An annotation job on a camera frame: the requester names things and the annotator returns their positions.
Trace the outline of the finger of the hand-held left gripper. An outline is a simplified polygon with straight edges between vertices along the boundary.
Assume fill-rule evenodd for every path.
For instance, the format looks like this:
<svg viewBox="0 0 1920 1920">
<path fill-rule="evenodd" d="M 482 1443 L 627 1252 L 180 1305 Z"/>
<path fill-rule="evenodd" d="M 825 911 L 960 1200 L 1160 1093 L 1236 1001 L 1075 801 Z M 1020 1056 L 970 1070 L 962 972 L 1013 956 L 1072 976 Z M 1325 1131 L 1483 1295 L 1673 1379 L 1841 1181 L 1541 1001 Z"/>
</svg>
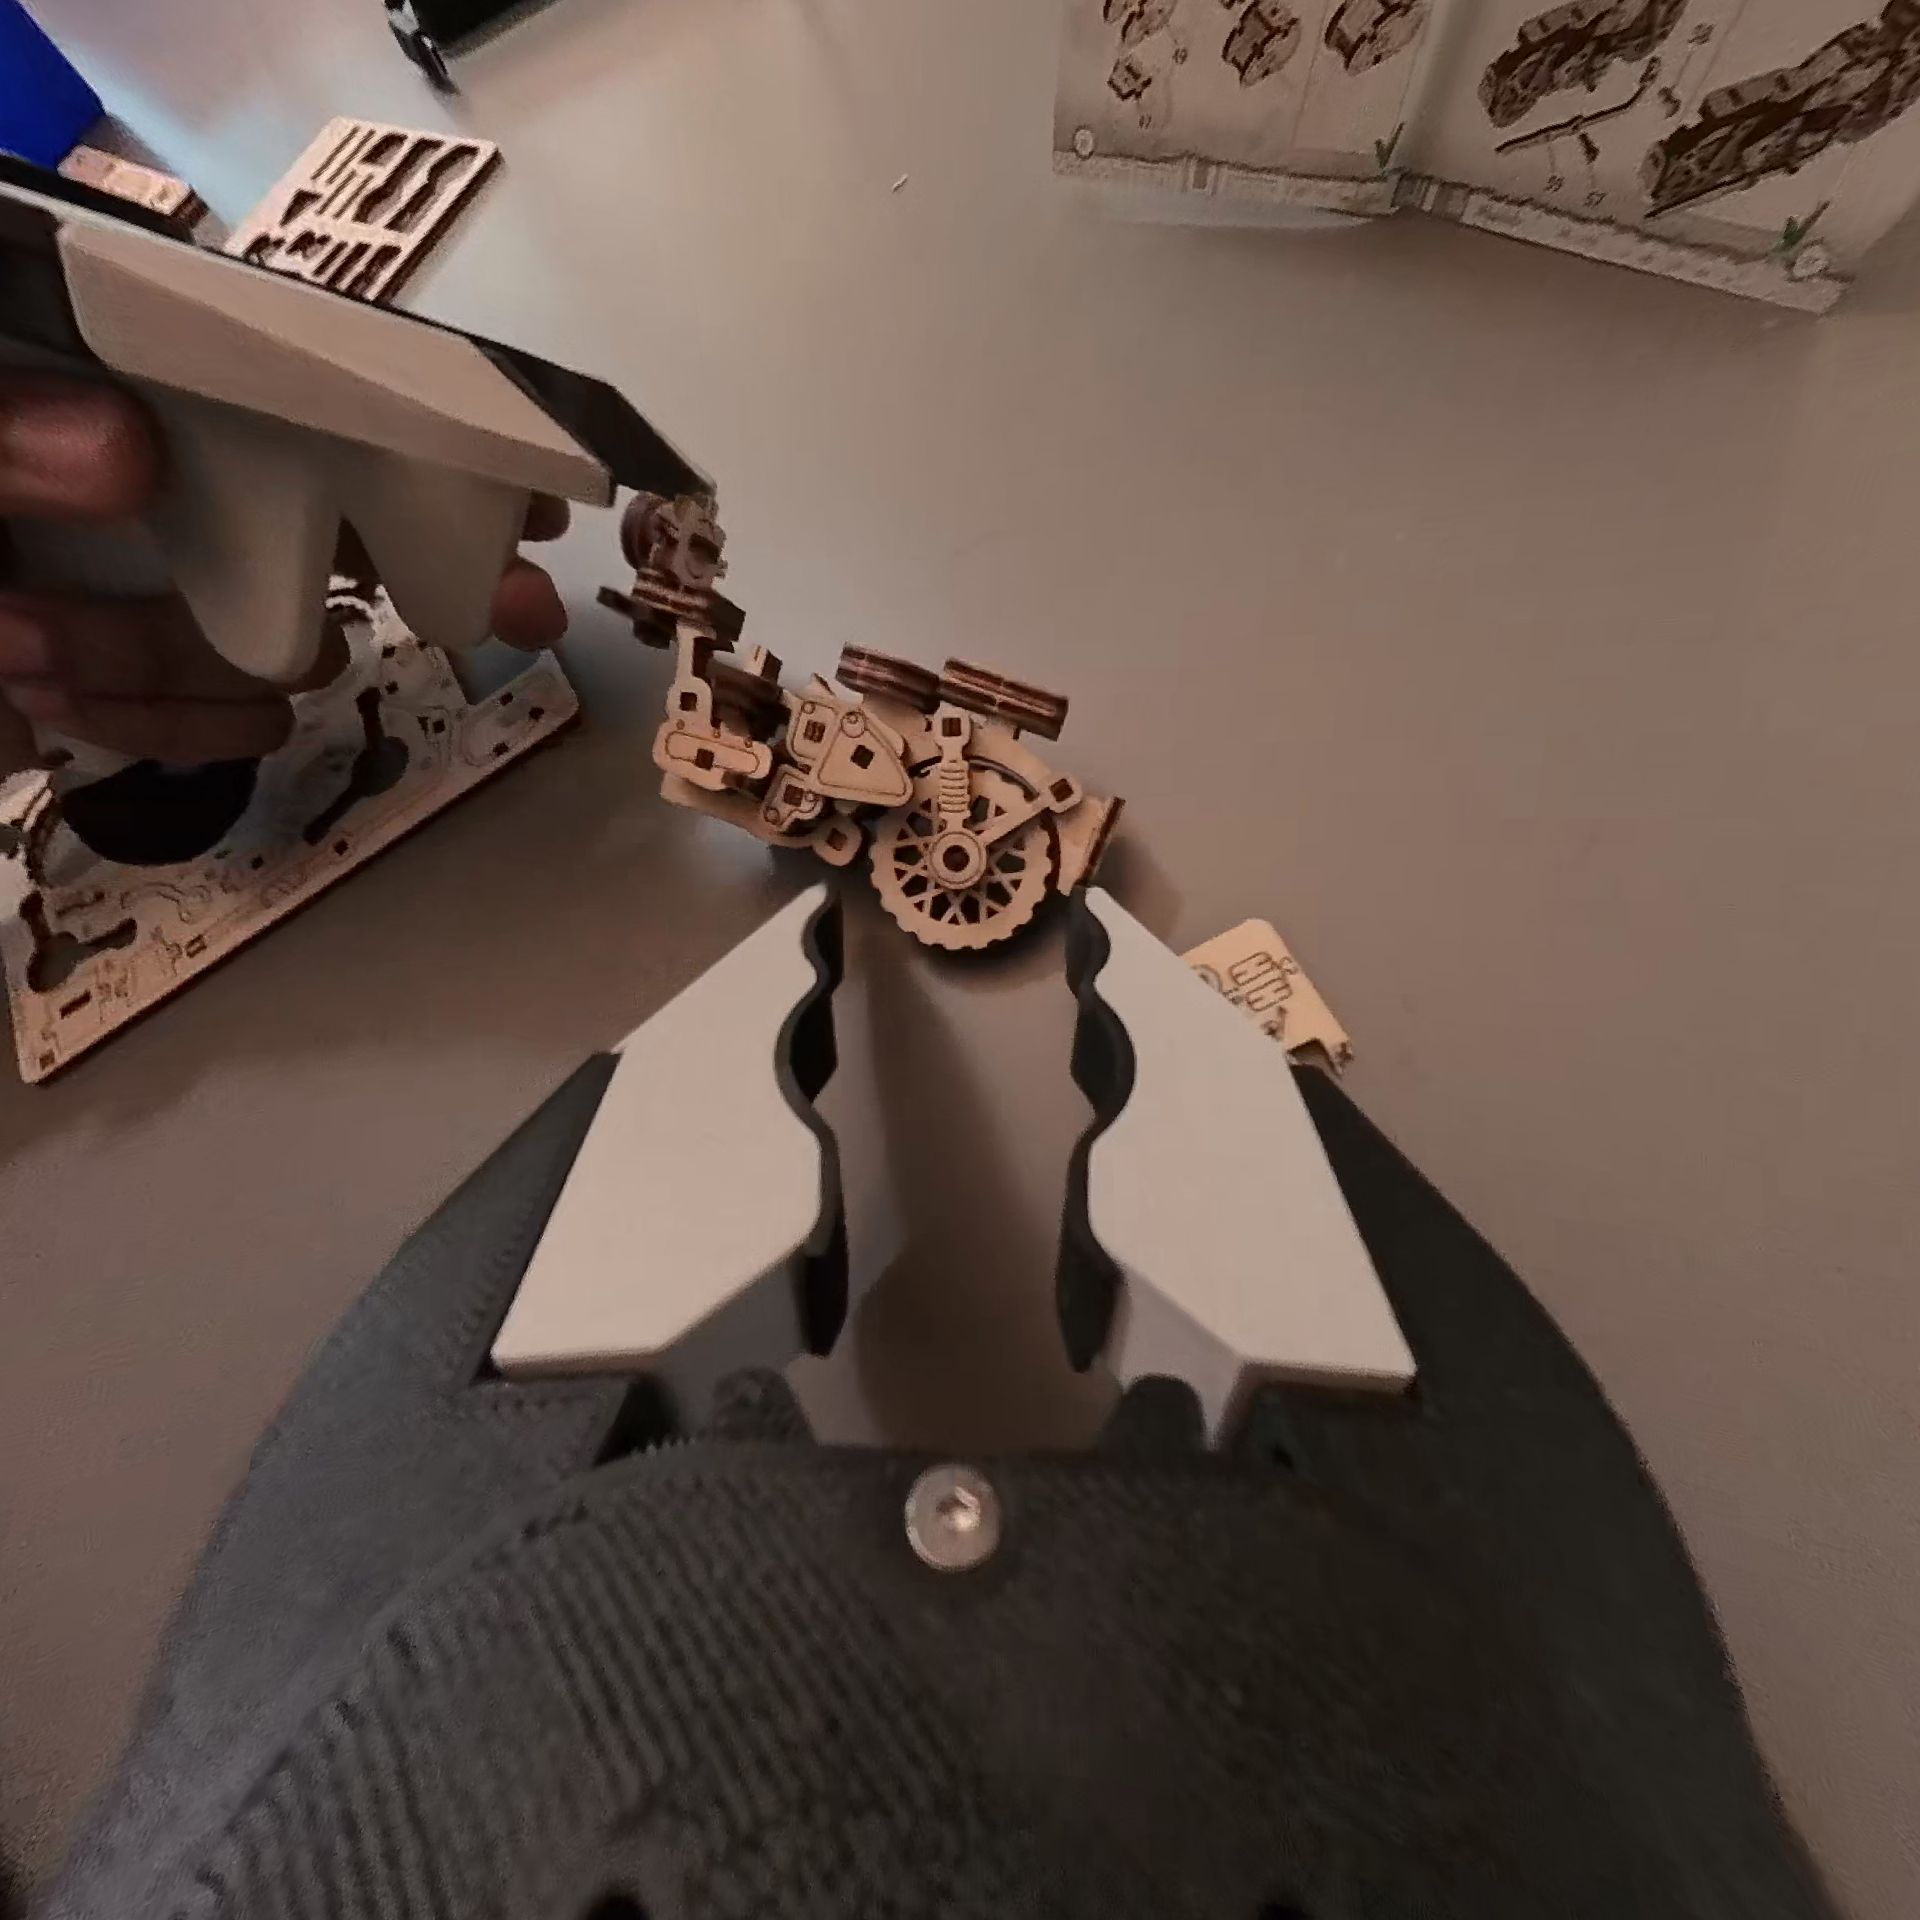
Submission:
<svg viewBox="0 0 1920 1920">
<path fill-rule="evenodd" d="M 621 390 L 532 352 L 125 223 L 60 223 L 57 252 L 82 340 L 141 385 L 584 504 L 713 492 Z"/>
</svg>

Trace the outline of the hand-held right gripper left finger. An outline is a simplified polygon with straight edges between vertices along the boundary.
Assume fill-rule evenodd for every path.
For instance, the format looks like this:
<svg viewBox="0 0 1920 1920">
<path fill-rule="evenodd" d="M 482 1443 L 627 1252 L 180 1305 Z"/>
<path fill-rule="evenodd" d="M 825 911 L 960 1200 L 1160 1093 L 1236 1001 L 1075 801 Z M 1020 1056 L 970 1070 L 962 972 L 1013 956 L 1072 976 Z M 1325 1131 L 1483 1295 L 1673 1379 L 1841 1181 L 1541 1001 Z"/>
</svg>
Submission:
<svg viewBox="0 0 1920 1920">
<path fill-rule="evenodd" d="M 842 902 L 813 885 L 650 1015 L 493 1336 L 507 1379 L 637 1375 L 707 1403 L 829 1355 L 851 1305 L 836 1070 Z"/>
</svg>

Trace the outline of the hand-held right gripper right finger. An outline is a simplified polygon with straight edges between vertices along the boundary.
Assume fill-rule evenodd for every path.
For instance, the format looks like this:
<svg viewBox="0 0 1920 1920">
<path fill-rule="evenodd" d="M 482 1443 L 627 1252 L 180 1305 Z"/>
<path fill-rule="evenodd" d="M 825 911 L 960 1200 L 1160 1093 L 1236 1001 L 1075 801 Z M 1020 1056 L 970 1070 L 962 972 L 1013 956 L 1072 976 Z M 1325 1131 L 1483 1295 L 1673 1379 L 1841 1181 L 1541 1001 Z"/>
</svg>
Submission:
<svg viewBox="0 0 1920 1920">
<path fill-rule="evenodd" d="M 1404 1397 L 1418 1359 L 1284 1052 L 1100 887 L 1065 932 L 1089 1104 L 1058 1238 L 1071 1367 L 1185 1384 L 1209 1443 L 1268 1387 Z"/>
</svg>

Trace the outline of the wooden motorcycle model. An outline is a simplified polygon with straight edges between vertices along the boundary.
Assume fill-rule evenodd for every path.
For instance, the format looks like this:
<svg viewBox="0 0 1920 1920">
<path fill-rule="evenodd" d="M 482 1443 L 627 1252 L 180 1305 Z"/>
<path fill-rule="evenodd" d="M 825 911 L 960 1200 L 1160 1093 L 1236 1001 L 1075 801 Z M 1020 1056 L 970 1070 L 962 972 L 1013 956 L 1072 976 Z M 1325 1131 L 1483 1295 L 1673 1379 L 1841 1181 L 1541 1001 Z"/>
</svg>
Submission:
<svg viewBox="0 0 1920 1920">
<path fill-rule="evenodd" d="M 618 533 L 634 580 L 600 603 L 674 656 L 655 735 L 666 801 L 836 870 L 867 856 L 888 916 L 944 952 L 1009 944 L 1098 875 L 1123 800 L 1037 751 L 1065 732 L 1065 694 L 856 645 L 788 685 L 777 656 L 739 646 L 715 496 L 636 492 Z"/>
</svg>

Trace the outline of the grey desk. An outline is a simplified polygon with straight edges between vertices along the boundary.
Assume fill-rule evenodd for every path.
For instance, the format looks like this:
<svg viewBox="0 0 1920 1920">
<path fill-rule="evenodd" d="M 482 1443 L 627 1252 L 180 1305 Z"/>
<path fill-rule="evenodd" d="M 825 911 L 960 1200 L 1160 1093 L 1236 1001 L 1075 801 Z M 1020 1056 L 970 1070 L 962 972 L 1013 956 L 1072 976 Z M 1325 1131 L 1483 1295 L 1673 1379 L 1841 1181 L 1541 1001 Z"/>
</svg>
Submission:
<svg viewBox="0 0 1920 1920">
<path fill-rule="evenodd" d="M 35 5 L 221 212 L 335 115 L 501 176 L 416 286 L 720 486 L 747 635 L 1072 696 L 1103 880 L 1276 920 L 1345 1085 L 1639 1438 L 1792 1822 L 1915 1916 L 1915 223 L 1825 319 L 1050 168 L 1053 5 Z M 664 661 L 74 1071 L 5 1068 L 5 1856 L 50 1891 L 316 1343 L 807 867 L 659 801 Z"/>
</svg>

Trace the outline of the person's left hand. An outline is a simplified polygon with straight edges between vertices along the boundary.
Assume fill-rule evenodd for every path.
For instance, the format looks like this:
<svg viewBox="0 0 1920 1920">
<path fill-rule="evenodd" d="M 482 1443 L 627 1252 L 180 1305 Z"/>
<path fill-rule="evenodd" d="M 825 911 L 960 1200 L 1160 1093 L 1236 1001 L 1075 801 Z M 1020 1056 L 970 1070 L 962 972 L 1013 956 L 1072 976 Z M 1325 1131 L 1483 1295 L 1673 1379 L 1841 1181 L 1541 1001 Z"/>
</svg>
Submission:
<svg viewBox="0 0 1920 1920">
<path fill-rule="evenodd" d="M 5 535 L 23 518 L 132 516 L 159 480 L 161 448 L 138 398 L 5 371 Z M 40 592 L 20 582 L 5 541 L 5 776 L 41 760 L 40 729 L 136 760 L 204 766 L 268 757 L 292 724 L 292 699 L 225 661 L 176 597 Z"/>
</svg>

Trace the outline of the wooden sheet with long cut-outs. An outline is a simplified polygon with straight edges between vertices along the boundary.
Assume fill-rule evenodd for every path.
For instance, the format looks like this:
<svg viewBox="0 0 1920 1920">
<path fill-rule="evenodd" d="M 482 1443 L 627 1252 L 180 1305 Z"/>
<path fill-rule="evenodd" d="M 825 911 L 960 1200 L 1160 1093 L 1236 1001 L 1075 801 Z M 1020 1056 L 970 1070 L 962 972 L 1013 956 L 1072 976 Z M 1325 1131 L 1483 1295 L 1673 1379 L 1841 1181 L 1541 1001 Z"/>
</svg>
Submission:
<svg viewBox="0 0 1920 1920">
<path fill-rule="evenodd" d="M 389 304 L 501 165 L 499 144 L 338 115 L 221 252 L 361 304 Z"/>
</svg>

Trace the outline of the small wooden part sheet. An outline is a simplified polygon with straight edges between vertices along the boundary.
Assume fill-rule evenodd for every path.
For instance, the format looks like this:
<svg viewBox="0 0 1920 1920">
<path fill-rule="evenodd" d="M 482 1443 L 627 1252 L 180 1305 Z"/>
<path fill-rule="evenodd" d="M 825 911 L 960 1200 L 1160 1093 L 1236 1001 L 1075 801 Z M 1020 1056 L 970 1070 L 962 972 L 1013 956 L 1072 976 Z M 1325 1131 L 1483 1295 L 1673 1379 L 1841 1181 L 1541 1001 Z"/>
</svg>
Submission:
<svg viewBox="0 0 1920 1920">
<path fill-rule="evenodd" d="M 1325 996 L 1313 985 L 1272 920 L 1247 919 L 1225 928 L 1186 948 L 1185 963 L 1221 998 L 1282 1045 L 1297 1064 L 1314 1064 L 1340 1077 L 1354 1062 L 1348 1031 L 1335 1019 Z"/>
</svg>

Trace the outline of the stack of brown wooden boards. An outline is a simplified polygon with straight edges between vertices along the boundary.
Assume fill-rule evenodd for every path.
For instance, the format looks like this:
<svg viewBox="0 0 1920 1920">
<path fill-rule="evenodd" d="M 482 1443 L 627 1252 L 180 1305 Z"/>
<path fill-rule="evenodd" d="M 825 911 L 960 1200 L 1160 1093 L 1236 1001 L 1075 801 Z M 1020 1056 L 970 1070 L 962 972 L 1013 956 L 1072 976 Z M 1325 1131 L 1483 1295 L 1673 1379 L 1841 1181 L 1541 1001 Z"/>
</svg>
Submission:
<svg viewBox="0 0 1920 1920">
<path fill-rule="evenodd" d="M 79 147 L 60 160 L 57 172 L 74 184 L 152 212 L 169 233 L 185 239 L 195 239 L 209 216 L 204 196 L 191 182 L 124 152 Z"/>
</svg>

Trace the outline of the wooden sheet with round cut-outs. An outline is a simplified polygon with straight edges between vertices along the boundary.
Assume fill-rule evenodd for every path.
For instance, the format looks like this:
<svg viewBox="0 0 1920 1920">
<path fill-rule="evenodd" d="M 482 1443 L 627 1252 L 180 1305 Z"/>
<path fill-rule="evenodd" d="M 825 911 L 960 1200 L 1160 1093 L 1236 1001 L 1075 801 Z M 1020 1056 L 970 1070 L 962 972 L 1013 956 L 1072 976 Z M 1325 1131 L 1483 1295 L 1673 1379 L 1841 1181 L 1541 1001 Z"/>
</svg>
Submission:
<svg viewBox="0 0 1920 1920">
<path fill-rule="evenodd" d="M 471 696 L 385 590 L 337 577 L 341 671 L 295 694 L 295 732 L 248 808 L 175 867 L 82 846 L 56 774 L 5 782 L 5 996 L 11 1062 L 35 1085 L 106 1045 L 399 840 L 560 735 L 580 710 L 556 653 Z"/>
</svg>

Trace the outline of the black flat bar stand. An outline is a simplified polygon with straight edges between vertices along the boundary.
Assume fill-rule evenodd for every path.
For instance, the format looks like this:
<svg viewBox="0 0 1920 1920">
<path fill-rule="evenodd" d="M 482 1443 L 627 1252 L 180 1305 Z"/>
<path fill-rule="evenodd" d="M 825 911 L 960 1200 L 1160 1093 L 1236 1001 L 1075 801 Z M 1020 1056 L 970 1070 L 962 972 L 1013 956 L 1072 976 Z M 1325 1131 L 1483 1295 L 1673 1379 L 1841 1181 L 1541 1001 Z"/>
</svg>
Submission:
<svg viewBox="0 0 1920 1920">
<path fill-rule="evenodd" d="M 443 99 L 459 94 L 451 56 L 509 28 L 540 3 L 385 3 L 389 32 L 407 63 Z"/>
</svg>

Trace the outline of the blue box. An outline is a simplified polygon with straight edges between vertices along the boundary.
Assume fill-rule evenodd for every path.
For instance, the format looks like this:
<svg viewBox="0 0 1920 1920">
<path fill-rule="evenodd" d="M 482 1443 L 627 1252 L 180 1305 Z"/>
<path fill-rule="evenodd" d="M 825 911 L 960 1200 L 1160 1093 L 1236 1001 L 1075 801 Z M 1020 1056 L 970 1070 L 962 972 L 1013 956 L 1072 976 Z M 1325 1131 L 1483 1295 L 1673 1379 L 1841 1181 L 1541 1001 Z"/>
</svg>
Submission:
<svg viewBox="0 0 1920 1920">
<path fill-rule="evenodd" d="M 3 152 L 60 163 L 106 119 L 106 103 L 20 3 L 0 3 Z"/>
</svg>

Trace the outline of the illustrated instruction booklet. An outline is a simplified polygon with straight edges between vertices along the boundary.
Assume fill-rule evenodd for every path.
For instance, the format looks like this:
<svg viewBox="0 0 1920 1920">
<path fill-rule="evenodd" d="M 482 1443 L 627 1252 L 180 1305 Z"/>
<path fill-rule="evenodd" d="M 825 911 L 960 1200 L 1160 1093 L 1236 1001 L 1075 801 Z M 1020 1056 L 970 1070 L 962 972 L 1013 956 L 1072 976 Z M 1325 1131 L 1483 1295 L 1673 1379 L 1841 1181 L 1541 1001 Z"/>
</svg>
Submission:
<svg viewBox="0 0 1920 1920">
<path fill-rule="evenodd" d="M 1829 313 L 1915 208 L 1915 3 L 1071 3 L 1057 176 L 1169 223 L 1400 212 Z"/>
</svg>

